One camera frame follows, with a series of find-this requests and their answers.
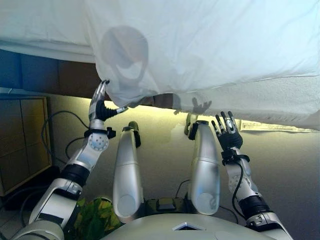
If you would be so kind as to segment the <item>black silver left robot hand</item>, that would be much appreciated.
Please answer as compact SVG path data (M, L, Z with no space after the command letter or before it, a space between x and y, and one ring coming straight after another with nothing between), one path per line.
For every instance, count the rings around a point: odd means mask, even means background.
M101 81L94 91L88 111L88 118L90 122L93 120L101 120L104 122L106 119L114 117L115 115L128 110L128 107L111 109L105 106L105 93L107 91L107 85L109 82L110 80Z

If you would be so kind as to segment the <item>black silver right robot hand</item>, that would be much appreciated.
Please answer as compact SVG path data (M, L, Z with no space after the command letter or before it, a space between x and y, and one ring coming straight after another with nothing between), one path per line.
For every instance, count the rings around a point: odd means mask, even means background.
M232 112L228 111L227 113L228 117L224 111L220 112L220 115L224 121L224 125L222 124L218 114L215 115L217 124L214 120L211 121L211 124L223 151L231 148L240 149L243 144L243 138L238 131L238 127Z

